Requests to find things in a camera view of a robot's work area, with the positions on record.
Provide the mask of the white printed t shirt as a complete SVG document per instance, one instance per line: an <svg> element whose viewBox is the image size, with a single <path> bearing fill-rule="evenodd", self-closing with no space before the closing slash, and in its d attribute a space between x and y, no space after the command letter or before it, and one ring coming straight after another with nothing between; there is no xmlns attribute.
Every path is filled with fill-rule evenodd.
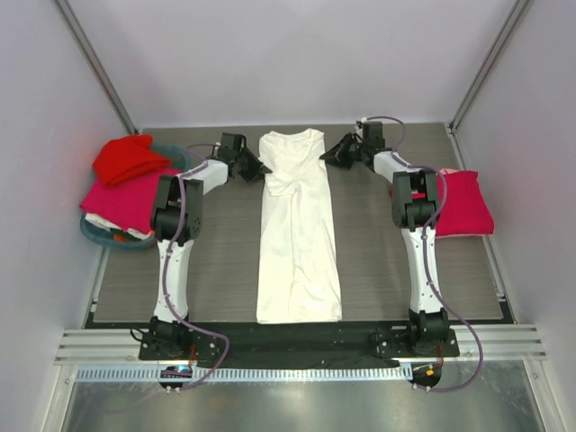
<svg viewBox="0 0 576 432"><path fill-rule="evenodd" d="M324 134L271 131L259 141L262 197L256 321L335 322L341 287Z"/></svg>

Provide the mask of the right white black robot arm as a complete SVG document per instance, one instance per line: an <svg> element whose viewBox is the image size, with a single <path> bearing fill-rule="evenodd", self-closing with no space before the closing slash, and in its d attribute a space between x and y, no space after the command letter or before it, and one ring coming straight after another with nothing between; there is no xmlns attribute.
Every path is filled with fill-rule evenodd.
<svg viewBox="0 0 576 432"><path fill-rule="evenodd" d="M363 118L354 132L319 159L341 168L362 163L390 184L392 221L400 230L409 262L410 305L404 343L416 356L440 355L450 330L438 288L435 250L436 226L447 198L438 185L446 192L446 180L431 167L405 160L397 146L387 146L384 121L402 124L391 116Z"/></svg>

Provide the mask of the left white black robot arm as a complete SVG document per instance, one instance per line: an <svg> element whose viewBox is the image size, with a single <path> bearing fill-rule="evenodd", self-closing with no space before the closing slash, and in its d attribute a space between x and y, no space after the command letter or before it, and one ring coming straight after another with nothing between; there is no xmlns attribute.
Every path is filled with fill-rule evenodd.
<svg viewBox="0 0 576 432"><path fill-rule="evenodd" d="M194 327L187 321L188 264L203 226L203 198L230 180L261 180L272 170L248 148L242 134L221 134L209 156L180 174L162 175L151 214L151 227L159 253L157 304L149 334L169 358L185 357Z"/></svg>

